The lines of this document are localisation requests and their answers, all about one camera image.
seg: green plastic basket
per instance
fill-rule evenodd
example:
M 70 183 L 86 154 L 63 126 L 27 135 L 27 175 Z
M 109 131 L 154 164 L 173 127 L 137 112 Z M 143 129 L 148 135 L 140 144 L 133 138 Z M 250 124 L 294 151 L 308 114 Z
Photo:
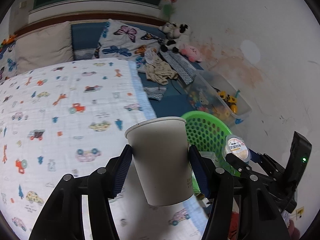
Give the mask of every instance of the green plastic basket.
M 230 129 L 217 117 L 202 111 L 185 113 L 182 118 L 187 120 L 188 142 L 196 145 L 200 152 L 214 152 L 220 167 L 232 175 L 240 176 L 240 173 L 222 156 L 222 147 L 226 136 L 232 134 Z

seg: cup rim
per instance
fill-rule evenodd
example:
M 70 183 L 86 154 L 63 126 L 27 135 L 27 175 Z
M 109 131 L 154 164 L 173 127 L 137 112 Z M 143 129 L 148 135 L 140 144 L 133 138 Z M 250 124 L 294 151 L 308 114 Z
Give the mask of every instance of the cup rim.
M 145 124 L 150 124 L 150 123 L 154 123 L 154 122 L 160 122 L 160 121 L 168 121 L 168 120 L 177 120 L 177 121 L 183 121 L 184 124 L 187 124 L 187 121 L 181 117 L 178 117 L 178 116 L 165 116 L 165 117 L 159 117 L 159 118 L 154 118 L 154 119 L 150 119 L 150 120 L 146 120 L 146 121 L 143 121 L 143 122 L 139 122 L 133 126 L 131 126 L 130 128 L 128 128 L 125 132 L 124 132 L 124 136 L 125 138 L 127 139 L 127 134 L 142 126 L 142 125 L 145 125 Z

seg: wooden bed headboard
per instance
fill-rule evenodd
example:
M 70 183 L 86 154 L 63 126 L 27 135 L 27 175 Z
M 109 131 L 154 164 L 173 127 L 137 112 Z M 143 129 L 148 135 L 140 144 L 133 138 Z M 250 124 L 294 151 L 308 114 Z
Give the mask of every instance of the wooden bed headboard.
M 94 13 L 73 13 L 70 15 L 60 15 L 54 18 L 44 19 L 29 25 L 24 26 L 23 28 L 17 30 L 14 34 L 17 36 L 21 36 L 25 33 L 49 26 L 58 23 L 63 23 L 66 21 L 85 21 L 85 20 L 119 20 L 119 21 L 130 21 L 137 23 L 145 23 L 155 26 L 162 26 L 166 23 L 166 21 L 154 18 L 147 17 L 143 15 L 137 14 L 128 14 L 121 12 L 94 12 Z

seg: screw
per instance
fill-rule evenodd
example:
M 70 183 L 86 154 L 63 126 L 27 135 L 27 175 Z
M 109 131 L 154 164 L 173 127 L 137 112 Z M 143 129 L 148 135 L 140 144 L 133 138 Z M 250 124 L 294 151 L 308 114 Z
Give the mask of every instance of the screw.
M 99 174 L 103 174 L 103 173 L 105 173 L 107 170 L 106 170 L 106 168 L 99 168 L 98 170 L 97 170 L 97 173 L 99 173 Z
M 258 180 L 258 177 L 254 174 L 251 174 L 250 175 L 250 179 L 253 180 L 253 181 L 257 181 Z
M 221 167 L 218 167 L 218 168 L 216 168 L 216 172 L 219 174 L 222 174 L 222 173 L 224 173 L 224 169 Z
M 70 174 L 66 174 L 66 175 L 63 176 L 63 180 L 64 181 L 68 181 L 70 179 L 71 179 L 71 175 Z

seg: stuffed animal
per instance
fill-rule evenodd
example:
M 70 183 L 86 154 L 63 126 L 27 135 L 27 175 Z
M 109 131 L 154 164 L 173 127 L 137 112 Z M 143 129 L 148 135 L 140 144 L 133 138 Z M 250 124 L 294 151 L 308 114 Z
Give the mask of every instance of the stuffed animal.
M 187 56 L 188 60 L 190 62 L 201 62 L 202 58 L 201 58 L 201 53 L 199 52 L 199 50 L 193 46 L 187 45 L 187 44 L 183 44 L 180 49 L 179 52 L 182 55 Z
M 172 52 L 178 53 L 183 44 L 188 45 L 190 43 L 190 34 L 191 29 L 187 24 L 181 24 L 179 27 L 174 28 L 167 34 L 169 39 L 165 41 L 165 44 L 161 45 L 161 51 L 172 50 Z
M 167 38 L 170 38 L 170 33 L 172 30 L 174 30 L 177 27 L 176 23 L 166 23 L 163 26 L 159 26 L 159 30 L 161 30 L 163 33 L 167 35 Z

